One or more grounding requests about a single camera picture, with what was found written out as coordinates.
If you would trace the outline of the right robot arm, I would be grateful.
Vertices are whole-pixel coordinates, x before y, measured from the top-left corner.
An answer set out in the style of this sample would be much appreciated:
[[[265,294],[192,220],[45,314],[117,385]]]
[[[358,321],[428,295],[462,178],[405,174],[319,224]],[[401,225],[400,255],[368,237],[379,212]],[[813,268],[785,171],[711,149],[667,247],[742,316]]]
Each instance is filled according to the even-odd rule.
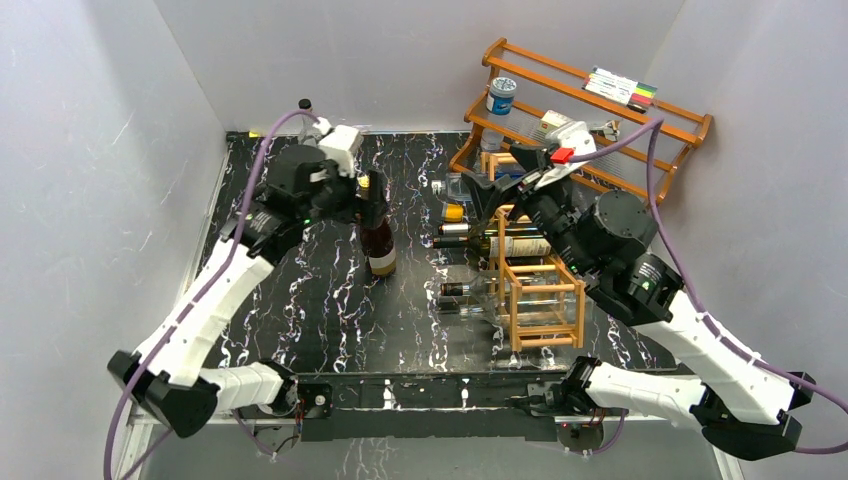
[[[650,251],[658,225],[639,197],[611,190],[576,212],[568,178],[544,184],[535,171],[518,180],[470,173],[461,180],[477,215],[508,204],[529,217],[568,270],[588,279],[588,296],[599,308],[661,344],[693,373],[680,380],[581,357],[560,385],[528,397],[529,410],[560,415],[613,408],[657,416],[698,430],[714,447],[748,461],[796,449],[802,426],[792,411],[811,401],[810,389],[728,347],[729,334],[695,309],[683,278]]]

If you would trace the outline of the clear glass bottle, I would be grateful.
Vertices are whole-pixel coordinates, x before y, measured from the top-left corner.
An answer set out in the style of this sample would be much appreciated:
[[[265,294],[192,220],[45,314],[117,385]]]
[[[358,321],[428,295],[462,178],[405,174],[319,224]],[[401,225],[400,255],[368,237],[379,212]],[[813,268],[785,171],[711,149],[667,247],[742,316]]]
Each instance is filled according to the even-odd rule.
[[[310,115],[302,115],[302,127],[297,135],[297,143],[317,147],[321,140],[332,132],[332,125],[324,117],[313,117],[313,105],[309,98],[302,98],[298,102],[298,108],[308,111]]]

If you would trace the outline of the dark red wine bottle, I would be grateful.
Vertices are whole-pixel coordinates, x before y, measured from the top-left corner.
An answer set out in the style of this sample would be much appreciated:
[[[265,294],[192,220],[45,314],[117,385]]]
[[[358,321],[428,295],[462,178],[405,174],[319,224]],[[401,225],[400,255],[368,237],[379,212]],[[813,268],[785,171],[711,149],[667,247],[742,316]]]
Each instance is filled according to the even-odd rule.
[[[371,273],[376,277],[387,277],[391,275],[396,268],[396,250],[388,214],[386,219],[377,229],[367,229],[360,225],[360,178],[361,177],[358,178],[359,190],[357,196],[357,225],[361,247]]]

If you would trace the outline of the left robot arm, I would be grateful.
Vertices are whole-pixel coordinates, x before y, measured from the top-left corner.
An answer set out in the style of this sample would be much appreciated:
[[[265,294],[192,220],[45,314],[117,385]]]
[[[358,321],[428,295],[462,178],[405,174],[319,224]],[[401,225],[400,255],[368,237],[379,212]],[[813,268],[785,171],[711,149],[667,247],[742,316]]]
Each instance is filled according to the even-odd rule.
[[[157,333],[133,352],[117,351],[107,369],[132,399],[178,437],[201,430],[216,414],[257,406],[292,414],[298,377],[273,361],[208,369],[218,337],[254,289],[315,223],[371,226],[387,212],[381,175],[346,173],[325,147],[283,149],[264,181],[250,180],[247,210],[232,218],[194,283]]]

